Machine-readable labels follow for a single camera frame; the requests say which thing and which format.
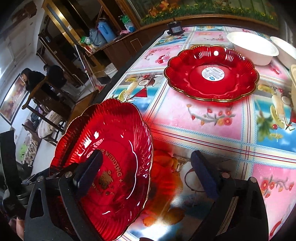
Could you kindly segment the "red wedding plate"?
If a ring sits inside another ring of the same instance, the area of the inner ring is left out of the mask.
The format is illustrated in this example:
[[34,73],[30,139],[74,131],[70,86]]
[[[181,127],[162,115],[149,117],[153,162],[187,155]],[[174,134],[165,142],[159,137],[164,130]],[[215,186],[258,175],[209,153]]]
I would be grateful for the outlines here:
[[116,240],[149,196],[154,148],[135,105],[111,98],[87,108],[59,140],[50,173],[81,164],[95,151],[103,161],[80,206],[104,240]]

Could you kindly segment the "red plate with sticker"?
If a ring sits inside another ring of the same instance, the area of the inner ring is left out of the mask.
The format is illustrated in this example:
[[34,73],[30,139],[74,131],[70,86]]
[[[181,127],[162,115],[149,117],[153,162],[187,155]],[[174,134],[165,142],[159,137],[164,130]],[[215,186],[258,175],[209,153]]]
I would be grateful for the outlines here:
[[183,50],[168,61],[164,75],[173,90],[198,101],[217,103],[253,94],[259,81],[251,60],[222,46]]

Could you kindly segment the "beige plastic bowl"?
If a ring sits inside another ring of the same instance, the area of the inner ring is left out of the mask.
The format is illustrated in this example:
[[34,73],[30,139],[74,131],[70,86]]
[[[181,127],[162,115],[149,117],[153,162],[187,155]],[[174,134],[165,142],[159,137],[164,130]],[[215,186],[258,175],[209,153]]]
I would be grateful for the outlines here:
[[296,65],[295,64],[293,64],[290,67],[290,75],[292,78],[292,91],[291,91],[292,104],[293,104],[293,110],[295,111],[296,109]]

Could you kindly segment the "white foam bowl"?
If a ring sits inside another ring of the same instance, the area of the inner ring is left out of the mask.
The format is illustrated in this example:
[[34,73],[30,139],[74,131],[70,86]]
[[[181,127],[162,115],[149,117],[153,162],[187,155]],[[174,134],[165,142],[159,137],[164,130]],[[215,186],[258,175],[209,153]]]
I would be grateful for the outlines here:
[[270,40],[276,45],[279,55],[277,56],[281,63],[287,68],[296,63],[295,56],[296,56],[296,49],[294,46],[282,40],[278,37],[271,36]]
[[231,32],[226,38],[236,51],[250,59],[254,65],[266,66],[273,57],[279,55],[279,50],[272,42],[253,33]]

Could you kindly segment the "wooden chair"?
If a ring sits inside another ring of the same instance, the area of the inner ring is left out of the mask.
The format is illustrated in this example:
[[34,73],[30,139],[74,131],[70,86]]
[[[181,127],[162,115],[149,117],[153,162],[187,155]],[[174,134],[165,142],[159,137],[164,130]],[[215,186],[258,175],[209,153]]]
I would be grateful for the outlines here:
[[30,92],[22,109],[28,109],[39,118],[38,126],[23,124],[32,135],[44,139],[52,145],[57,144],[59,134],[66,132],[66,124],[76,105],[76,101],[65,91],[57,88],[45,77]]

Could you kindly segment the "person in black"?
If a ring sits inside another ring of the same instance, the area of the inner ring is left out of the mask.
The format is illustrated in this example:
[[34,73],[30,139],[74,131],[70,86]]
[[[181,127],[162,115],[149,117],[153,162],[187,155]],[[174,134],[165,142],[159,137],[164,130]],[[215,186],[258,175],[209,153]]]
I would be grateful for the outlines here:
[[38,71],[32,71],[29,68],[25,68],[21,72],[21,78],[25,83],[26,90],[32,92],[34,88],[45,79],[45,75]]

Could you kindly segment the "dark wooden cabinet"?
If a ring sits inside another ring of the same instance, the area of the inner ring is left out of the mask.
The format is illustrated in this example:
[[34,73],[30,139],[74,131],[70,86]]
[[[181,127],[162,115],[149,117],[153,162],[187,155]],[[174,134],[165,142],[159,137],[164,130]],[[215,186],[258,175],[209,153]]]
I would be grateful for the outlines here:
[[[75,79],[83,78],[75,46],[94,71],[101,72],[109,63],[120,69],[166,29],[165,22],[142,25],[127,1],[43,1],[42,8],[49,21],[39,40]],[[98,30],[99,21],[106,21],[116,34],[112,42]]]

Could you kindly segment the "blue water jug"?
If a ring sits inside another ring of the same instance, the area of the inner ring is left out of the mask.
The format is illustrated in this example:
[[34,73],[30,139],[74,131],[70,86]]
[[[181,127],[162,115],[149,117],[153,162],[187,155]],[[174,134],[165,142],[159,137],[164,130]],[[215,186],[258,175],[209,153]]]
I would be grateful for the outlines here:
[[116,34],[106,21],[99,21],[98,30],[108,43],[112,42],[116,38]]

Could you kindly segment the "small black device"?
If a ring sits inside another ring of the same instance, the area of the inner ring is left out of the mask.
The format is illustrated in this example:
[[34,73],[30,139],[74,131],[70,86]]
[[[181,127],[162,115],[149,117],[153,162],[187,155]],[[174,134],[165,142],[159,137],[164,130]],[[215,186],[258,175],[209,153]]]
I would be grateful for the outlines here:
[[168,26],[168,35],[178,36],[184,33],[180,21],[173,21],[167,24]]

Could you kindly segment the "framed wall picture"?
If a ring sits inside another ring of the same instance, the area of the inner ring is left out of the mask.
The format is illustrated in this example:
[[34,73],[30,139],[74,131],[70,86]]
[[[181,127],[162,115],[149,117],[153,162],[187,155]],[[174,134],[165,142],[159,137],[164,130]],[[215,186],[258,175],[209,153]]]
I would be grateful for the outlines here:
[[11,125],[13,123],[20,105],[27,95],[28,91],[26,90],[25,82],[19,74],[1,103],[1,116],[8,124]]

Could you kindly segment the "floral wall painting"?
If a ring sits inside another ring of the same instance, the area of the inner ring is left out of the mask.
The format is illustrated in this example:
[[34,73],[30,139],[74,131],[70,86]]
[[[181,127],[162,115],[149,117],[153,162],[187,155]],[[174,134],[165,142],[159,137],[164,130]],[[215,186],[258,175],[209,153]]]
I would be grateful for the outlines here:
[[251,0],[163,0],[128,1],[144,25],[173,17],[193,15],[242,16],[278,27],[278,16],[269,1]]

